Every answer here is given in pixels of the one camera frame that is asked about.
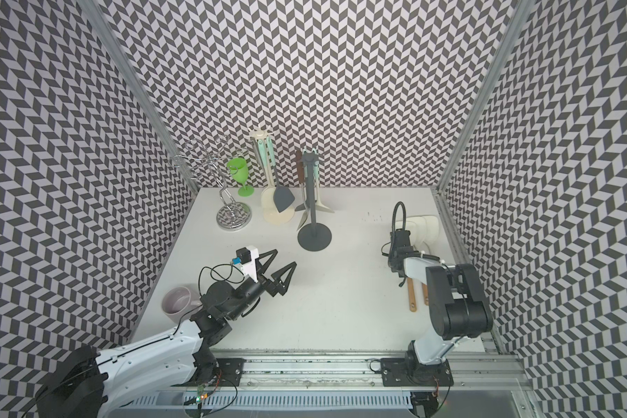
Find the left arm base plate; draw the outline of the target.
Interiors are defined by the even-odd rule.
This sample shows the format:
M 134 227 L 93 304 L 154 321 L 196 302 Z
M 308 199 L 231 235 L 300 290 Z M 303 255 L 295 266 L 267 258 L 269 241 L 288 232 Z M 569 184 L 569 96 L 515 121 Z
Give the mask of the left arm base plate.
M 220 387 L 240 386 L 244 374 L 246 360 L 243 358 L 220 358 L 207 362 L 201 367 L 195 377 L 198 385 L 210 383 L 213 387 L 220 379 Z

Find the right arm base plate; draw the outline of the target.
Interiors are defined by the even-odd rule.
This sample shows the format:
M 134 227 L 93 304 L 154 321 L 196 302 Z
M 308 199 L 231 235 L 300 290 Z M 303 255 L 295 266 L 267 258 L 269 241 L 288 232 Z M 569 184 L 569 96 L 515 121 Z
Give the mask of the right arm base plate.
M 384 387 L 444 387 L 454 385 L 449 362 L 423 365 L 405 358 L 381 358 L 381 379 Z

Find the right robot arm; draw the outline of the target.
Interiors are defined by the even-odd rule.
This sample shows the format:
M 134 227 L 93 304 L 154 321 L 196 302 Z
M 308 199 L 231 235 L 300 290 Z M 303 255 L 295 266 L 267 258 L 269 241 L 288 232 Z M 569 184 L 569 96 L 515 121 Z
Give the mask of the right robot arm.
M 406 206 L 395 204 L 388 252 L 388 267 L 403 281 L 417 280 L 428 287 L 431 328 L 411 341 L 406 363 L 413 370 L 438 366 L 464 339 L 491 331 L 493 316 L 480 274 L 471 264 L 449 266 L 439 257 L 425 254 L 410 241 Z

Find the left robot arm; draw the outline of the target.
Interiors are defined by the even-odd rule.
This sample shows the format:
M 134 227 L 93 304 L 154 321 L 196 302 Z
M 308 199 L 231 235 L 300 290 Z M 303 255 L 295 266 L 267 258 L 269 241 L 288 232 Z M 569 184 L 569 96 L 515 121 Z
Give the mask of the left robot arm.
M 172 330 L 122 347 L 72 351 L 41 381 L 31 408 L 40 417 L 106 417 L 162 388 L 237 388 L 243 360 L 219 360 L 212 347 L 231 332 L 234 320 L 254 311 L 263 294 L 287 293 L 297 264 L 268 273 L 277 254 L 237 250 L 229 266 L 242 273 L 242 281 L 216 280 Z

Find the cream spatula mint handle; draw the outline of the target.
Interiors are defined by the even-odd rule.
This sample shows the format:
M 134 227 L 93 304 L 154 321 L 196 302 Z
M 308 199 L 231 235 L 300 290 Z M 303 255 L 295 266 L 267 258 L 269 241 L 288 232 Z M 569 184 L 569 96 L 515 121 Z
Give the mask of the cream spatula mint handle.
M 333 214 L 334 210 L 322 202 L 322 194 L 320 193 L 320 160 L 317 158 L 313 164 L 313 180 L 315 181 L 315 206 L 316 209 L 328 214 Z

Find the cream spatula wooden handle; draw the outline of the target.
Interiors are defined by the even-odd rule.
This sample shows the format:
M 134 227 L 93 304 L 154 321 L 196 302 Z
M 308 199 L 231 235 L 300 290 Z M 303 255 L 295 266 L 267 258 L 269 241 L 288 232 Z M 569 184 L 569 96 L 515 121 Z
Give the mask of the cream spatula wooden handle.
M 423 232 L 423 243 L 431 253 L 431 245 L 434 245 L 440 233 L 440 221 L 435 215 L 423 215 L 421 217 L 421 231 Z
M 426 245 L 423 243 L 423 232 L 421 231 L 421 221 L 418 218 L 409 218 L 402 217 L 395 221 L 393 229 L 391 232 L 396 229 L 405 229 L 410 231 L 410 242 L 411 245 L 416 248 L 416 256 L 419 256 L 423 249 L 425 249 Z M 417 299 L 416 299 L 416 285 L 411 278 L 408 278 L 406 273 L 403 272 L 393 272 L 397 273 L 400 278 L 402 278 L 402 285 L 407 287 L 408 296 L 409 296 L 409 310 L 411 312 L 417 311 Z

